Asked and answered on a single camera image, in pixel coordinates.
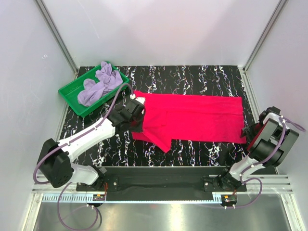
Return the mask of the aluminium frame profile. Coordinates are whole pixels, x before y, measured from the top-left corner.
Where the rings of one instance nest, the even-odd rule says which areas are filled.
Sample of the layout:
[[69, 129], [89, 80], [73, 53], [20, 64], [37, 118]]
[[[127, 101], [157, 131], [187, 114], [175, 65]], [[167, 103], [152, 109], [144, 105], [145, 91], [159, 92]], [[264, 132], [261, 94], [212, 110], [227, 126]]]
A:
[[52, 33], [58, 47], [60, 48], [62, 54], [64, 55], [67, 63], [69, 64], [70, 68], [72, 69], [73, 73], [76, 75], [78, 73], [79, 68], [77, 67], [76, 63], [73, 60], [72, 55], [70, 54], [65, 42], [60, 35], [60, 32], [43, 0], [34, 0], [34, 3], [38, 7], [39, 12], [41, 13], [43, 19], [45, 20], [50, 32]]
[[261, 50], [264, 42], [266, 41], [267, 37], [269, 36], [270, 32], [274, 28], [277, 20], [279, 19], [280, 15], [282, 14], [284, 8], [286, 7], [288, 0], [279, 0], [273, 13], [271, 14], [266, 26], [264, 27], [256, 45], [254, 46], [248, 60], [246, 61], [245, 65], [243, 66], [243, 71], [246, 73], [249, 68], [251, 67], [253, 61], [255, 60], [257, 54]]

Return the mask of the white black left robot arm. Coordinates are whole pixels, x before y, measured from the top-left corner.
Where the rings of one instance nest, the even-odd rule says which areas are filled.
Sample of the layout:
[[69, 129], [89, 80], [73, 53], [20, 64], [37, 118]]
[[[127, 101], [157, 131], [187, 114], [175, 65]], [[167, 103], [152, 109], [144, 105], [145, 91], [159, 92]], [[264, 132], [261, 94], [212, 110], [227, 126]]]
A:
[[145, 98], [127, 99], [124, 105], [113, 109], [107, 118], [101, 118], [81, 132], [55, 141], [44, 142], [38, 159], [39, 170], [54, 188], [77, 183], [89, 191], [104, 188], [104, 170], [74, 161], [89, 148], [121, 131], [141, 131], [145, 114]]

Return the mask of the left small circuit board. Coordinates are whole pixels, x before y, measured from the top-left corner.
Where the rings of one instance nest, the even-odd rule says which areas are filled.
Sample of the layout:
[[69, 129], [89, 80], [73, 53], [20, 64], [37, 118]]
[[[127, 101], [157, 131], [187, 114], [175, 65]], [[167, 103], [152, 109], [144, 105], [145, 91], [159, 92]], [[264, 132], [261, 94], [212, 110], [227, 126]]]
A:
[[106, 197], [105, 197], [105, 194], [94, 194], [92, 200], [93, 201], [105, 201]]

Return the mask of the right orange connector box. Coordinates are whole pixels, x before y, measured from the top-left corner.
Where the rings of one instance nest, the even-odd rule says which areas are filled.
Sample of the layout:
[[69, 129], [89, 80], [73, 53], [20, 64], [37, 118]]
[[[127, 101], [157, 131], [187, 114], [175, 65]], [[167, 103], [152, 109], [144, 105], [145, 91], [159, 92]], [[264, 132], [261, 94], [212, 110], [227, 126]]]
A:
[[230, 194], [230, 195], [223, 195], [221, 197], [222, 203], [221, 206], [226, 210], [228, 208], [236, 208], [237, 204], [237, 195]]

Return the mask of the aluminium frame profile left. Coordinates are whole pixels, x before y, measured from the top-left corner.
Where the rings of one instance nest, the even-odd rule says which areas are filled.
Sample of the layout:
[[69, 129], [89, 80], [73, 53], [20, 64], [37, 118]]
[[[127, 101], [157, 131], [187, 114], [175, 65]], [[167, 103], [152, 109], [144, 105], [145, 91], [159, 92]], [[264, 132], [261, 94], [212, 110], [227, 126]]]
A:
[[67, 63], [69, 64], [70, 68], [72, 69], [73, 73], [76, 75], [78, 73], [79, 68], [77, 67], [76, 63], [73, 60], [72, 55], [70, 54], [65, 42], [60, 35], [60, 32], [43, 0], [34, 0], [34, 3], [38, 7], [39, 12], [41, 13], [43, 19], [45, 20], [50, 32], [52, 33], [58, 47], [60, 48], [62, 54], [64, 55]]

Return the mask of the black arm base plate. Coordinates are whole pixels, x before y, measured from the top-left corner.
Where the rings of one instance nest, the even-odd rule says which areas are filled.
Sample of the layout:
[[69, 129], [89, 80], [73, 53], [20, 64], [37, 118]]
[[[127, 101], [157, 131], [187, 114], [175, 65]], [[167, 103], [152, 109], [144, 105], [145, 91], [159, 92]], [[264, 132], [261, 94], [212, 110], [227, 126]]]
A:
[[89, 191], [77, 184], [80, 192], [106, 192], [119, 195], [188, 195], [201, 198], [209, 193], [228, 192], [217, 185], [223, 167], [106, 167], [104, 188]]

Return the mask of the red t shirt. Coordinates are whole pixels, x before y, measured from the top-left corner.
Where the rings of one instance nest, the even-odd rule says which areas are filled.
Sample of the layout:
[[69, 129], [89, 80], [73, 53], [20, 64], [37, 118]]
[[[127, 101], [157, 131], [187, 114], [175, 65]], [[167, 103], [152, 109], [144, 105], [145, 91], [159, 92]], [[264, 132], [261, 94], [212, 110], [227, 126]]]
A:
[[133, 139], [151, 142], [164, 153], [172, 140], [246, 142], [240, 97], [134, 93], [145, 99], [145, 116]]

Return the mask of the aluminium frame profile right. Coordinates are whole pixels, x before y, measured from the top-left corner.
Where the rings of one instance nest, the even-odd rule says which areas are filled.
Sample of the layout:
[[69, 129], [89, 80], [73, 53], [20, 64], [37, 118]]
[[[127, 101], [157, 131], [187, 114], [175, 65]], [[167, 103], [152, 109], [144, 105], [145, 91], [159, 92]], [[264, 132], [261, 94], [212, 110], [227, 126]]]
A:
[[269, 36], [270, 32], [274, 28], [277, 20], [279, 19], [280, 15], [282, 14], [284, 8], [286, 7], [288, 0], [279, 0], [273, 13], [271, 14], [266, 26], [264, 27], [256, 45], [254, 46], [248, 60], [246, 61], [245, 65], [243, 66], [243, 71], [246, 73], [249, 68], [251, 67], [253, 61], [255, 60], [257, 54], [261, 50], [264, 42], [266, 41], [267, 37]]

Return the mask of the lavender t shirt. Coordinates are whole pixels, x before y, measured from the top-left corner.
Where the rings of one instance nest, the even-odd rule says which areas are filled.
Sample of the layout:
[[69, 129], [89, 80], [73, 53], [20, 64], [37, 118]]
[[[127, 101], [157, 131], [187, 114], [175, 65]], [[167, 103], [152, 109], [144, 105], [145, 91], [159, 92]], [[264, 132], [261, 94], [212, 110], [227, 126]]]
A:
[[113, 70], [111, 64], [105, 61], [101, 62], [101, 69], [95, 72], [95, 77], [98, 82], [90, 78], [84, 80], [84, 90], [77, 96], [78, 103], [85, 107], [92, 106], [123, 83], [120, 72]]

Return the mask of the aluminium front rail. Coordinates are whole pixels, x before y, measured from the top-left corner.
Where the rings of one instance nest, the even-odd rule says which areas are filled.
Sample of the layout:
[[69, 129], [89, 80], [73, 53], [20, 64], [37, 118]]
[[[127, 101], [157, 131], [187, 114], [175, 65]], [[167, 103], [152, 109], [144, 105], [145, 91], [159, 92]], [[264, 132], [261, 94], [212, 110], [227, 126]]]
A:
[[[244, 189], [237, 189], [236, 194], [258, 194], [262, 187], [262, 194], [292, 194], [293, 189], [286, 175], [252, 175], [247, 178]], [[31, 193], [59, 194], [64, 186], [54, 188], [51, 184], [34, 184]]]

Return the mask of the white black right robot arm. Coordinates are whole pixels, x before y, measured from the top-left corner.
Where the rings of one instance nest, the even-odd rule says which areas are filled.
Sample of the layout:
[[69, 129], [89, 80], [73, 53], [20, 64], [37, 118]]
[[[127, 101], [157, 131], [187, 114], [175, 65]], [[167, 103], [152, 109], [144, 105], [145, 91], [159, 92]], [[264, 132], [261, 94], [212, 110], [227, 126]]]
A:
[[233, 191], [244, 185], [248, 176], [267, 167], [277, 167], [285, 159], [299, 133], [287, 126], [288, 123], [298, 130], [304, 128], [282, 116], [277, 107], [269, 107], [259, 115], [256, 124], [242, 129], [241, 136], [249, 141], [248, 155], [233, 164], [217, 177], [217, 185], [225, 191]]

